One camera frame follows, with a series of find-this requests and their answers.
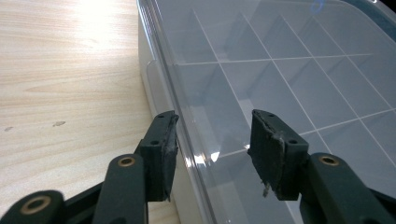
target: box lid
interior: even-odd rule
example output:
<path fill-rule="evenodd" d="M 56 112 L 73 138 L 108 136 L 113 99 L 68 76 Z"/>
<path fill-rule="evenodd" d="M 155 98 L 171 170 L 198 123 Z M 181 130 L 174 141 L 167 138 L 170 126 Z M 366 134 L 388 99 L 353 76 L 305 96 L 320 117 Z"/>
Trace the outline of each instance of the box lid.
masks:
<path fill-rule="evenodd" d="M 396 23 L 379 1 L 148 2 L 213 222 L 302 223 L 299 202 L 262 197 L 247 154 L 253 108 L 396 198 Z"/>

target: black plastic part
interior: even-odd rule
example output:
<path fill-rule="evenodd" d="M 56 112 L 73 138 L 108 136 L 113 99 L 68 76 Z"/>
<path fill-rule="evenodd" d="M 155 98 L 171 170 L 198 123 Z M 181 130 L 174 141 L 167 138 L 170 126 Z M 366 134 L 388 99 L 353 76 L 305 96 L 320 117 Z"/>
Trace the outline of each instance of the black plastic part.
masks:
<path fill-rule="evenodd" d="M 276 115 L 253 110 L 250 155 L 262 182 L 282 201 L 299 195 L 298 168 L 308 158 L 308 143 Z"/>
<path fill-rule="evenodd" d="M 148 223 L 144 163 L 140 156 L 122 155 L 108 165 L 92 223 Z"/>
<path fill-rule="evenodd" d="M 374 196 L 378 199 L 378 201 L 382 204 L 382 206 L 384 206 L 385 209 L 387 209 L 388 213 L 396 221 L 396 199 L 373 189 L 370 189 L 370 191 L 374 194 Z"/>
<path fill-rule="evenodd" d="M 66 224 L 92 223 L 102 183 L 87 189 L 66 201 Z"/>
<path fill-rule="evenodd" d="M 326 223 L 395 223 L 342 159 L 316 153 L 311 155 L 306 168 Z M 318 223 L 316 215 L 312 210 L 302 211 L 305 223 Z"/>
<path fill-rule="evenodd" d="M 11 206 L 1 224 L 64 223 L 64 196 L 55 190 L 38 191 Z"/>
<path fill-rule="evenodd" d="M 146 199 L 169 199 L 176 169 L 178 115 L 174 111 L 155 117 L 134 154 L 145 161 Z"/>

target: wood grain surface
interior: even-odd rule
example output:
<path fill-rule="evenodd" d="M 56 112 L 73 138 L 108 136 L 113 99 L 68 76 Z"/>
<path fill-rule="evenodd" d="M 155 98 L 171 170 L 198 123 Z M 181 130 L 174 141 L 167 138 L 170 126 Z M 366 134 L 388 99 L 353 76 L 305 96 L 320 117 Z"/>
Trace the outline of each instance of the wood grain surface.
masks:
<path fill-rule="evenodd" d="M 135 0 L 0 1 L 0 216 L 21 197 L 103 181 L 151 123 Z M 150 223 L 179 223 L 172 203 Z"/>

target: brass screw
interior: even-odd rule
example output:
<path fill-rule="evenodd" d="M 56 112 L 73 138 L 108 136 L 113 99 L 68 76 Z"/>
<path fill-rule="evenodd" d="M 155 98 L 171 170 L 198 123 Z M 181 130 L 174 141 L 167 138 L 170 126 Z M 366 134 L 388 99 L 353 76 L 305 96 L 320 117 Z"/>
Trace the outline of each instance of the brass screw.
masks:
<path fill-rule="evenodd" d="M 127 167 L 134 165 L 134 158 L 133 157 L 124 157 L 119 160 L 119 166 Z"/>
<path fill-rule="evenodd" d="M 50 197 L 46 195 L 40 195 L 27 201 L 21 208 L 21 213 L 24 215 L 32 215 L 37 213 L 50 204 Z"/>
<path fill-rule="evenodd" d="M 326 165 L 330 165 L 330 166 L 337 166 L 337 165 L 340 164 L 340 162 L 339 162 L 337 159 L 335 159 L 335 158 L 333 158 L 333 157 L 329 157 L 329 156 L 321 156 L 321 157 L 319 158 L 319 160 L 320 160 L 322 163 L 324 163 L 324 164 L 326 164 Z"/>

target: clear plastic box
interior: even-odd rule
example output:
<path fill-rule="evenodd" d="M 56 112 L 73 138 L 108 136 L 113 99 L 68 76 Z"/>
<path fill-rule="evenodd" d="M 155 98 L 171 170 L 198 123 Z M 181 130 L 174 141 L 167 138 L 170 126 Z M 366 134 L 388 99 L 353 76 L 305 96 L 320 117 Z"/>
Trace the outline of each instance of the clear plastic box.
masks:
<path fill-rule="evenodd" d="M 142 4 L 153 20 L 153 60 L 182 117 L 183 165 L 200 185 L 203 219 L 302 222 L 298 202 L 262 197 L 247 154 L 253 108 L 277 114 L 310 153 L 343 158 L 369 188 L 396 198 L 396 26 L 380 2 Z"/>

